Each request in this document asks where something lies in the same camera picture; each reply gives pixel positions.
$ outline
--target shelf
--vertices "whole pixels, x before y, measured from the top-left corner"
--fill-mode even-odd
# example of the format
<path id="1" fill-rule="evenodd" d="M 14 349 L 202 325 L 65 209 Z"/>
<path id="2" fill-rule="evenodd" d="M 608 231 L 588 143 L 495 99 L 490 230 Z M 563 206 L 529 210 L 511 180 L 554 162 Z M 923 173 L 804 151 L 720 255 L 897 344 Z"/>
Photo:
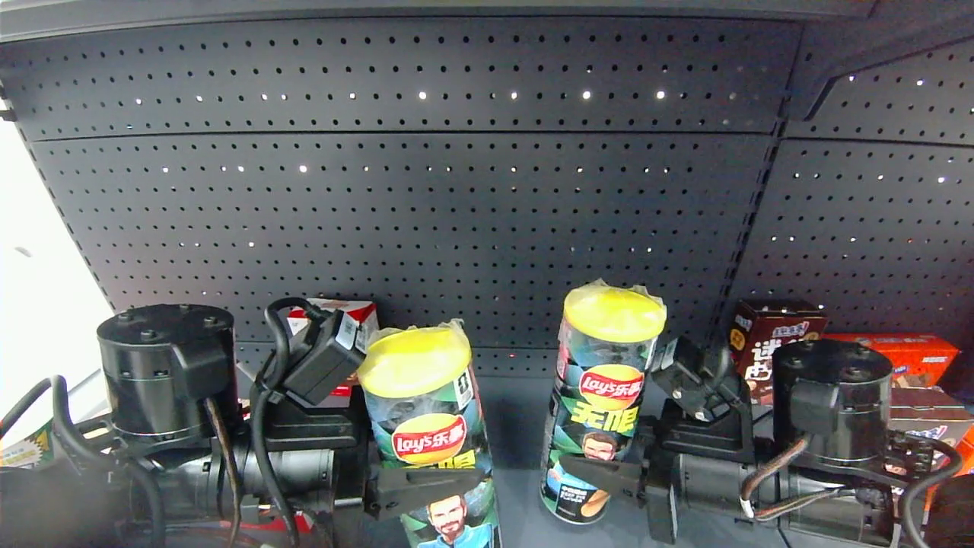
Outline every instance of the shelf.
<path id="1" fill-rule="evenodd" d="M 7 0 L 0 8 L 0 42 L 166 24 L 316 17 L 600 15 L 741 19 L 865 18 L 875 0 L 484 0 L 444 7 L 436 0 L 167 0 L 117 3 L 99 0 Z"/>

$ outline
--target orange snack box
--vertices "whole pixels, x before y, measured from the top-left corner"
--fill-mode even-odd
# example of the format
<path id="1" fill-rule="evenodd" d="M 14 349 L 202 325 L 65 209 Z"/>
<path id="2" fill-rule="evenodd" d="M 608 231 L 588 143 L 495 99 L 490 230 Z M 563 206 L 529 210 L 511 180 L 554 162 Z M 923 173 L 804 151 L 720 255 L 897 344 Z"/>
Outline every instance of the orange snack box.
<path id="1" fill-rule="evenodd" d="M 929 333 L 825 333 L 825 338 L 858 342 L 893 363 L 893 386 L 933 386 L 940 380 L 958 350 Z"/>

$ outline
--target lay's logo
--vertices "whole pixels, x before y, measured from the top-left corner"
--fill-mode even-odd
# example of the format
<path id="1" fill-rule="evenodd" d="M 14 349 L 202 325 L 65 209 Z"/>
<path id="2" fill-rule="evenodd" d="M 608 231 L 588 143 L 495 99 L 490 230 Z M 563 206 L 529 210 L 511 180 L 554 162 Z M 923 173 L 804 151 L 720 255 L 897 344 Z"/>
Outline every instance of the lay's logo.
<path id="1" fill-rule="evenodd" d="M 579 391 L 604 411 L 628 409 L 643 391 L 643 372 L 622 364 L 604 364 L 581 374 Z"/>
<path id="2" fill-rule="evenodd" d="M 467 439 L 458 414 L 433 412 L 410 418 L 393 432 L 393 452 L 409 464 L 435 464 L 456 456 Z"/>

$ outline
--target lay's chip can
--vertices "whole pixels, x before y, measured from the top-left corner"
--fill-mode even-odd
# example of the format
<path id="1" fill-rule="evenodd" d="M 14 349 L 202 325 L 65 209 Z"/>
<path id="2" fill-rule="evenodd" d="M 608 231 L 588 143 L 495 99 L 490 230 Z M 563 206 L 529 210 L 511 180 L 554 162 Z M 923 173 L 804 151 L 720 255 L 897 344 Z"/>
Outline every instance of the lay's chip can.
<path id="1" fill-rule="evenodd" d="M 627 290 L 598 280 L 565 298 L 541 484 L 542 502 L 558 518 L 584 525 L 605 515 L 609 495 L 565 472 L 560 458 L 625 458 L 665 322 L 666 306 L 642 286 Z"/>
<path id="2" fill-rule="evenodd" d="M 404 514 L 409 545 L 502 548 L 493 462 L 460 321 L 378 332 L 358 380 L 383 466 L 479 468 L 486 474 L 466 493 Z"/>

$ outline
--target brown snack box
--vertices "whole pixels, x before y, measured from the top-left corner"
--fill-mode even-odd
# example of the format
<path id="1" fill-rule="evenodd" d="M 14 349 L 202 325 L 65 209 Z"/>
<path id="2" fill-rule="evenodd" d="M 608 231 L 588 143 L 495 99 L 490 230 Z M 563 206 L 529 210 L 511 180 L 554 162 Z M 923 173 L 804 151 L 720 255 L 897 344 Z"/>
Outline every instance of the brown snack box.
<path id="1" fill-rule="evenodd" d="M 737 372 L 751 388 L 751 403 L 769 406 L 771 354 L 796 340 L 822 337 L 828 318 L 817 306 L 800 299 L 743 299 L 737 303 L 728 333 Z"/>
<path id="2" fill-rule="evenodd" d="M 890 397 L 889 428 L 940 440 L 951 447 L 964 439 L 974 415 L 964 405 L 936 388 L 893 387 Z M 934 467 L 946 458 L 937 453 Z"/>

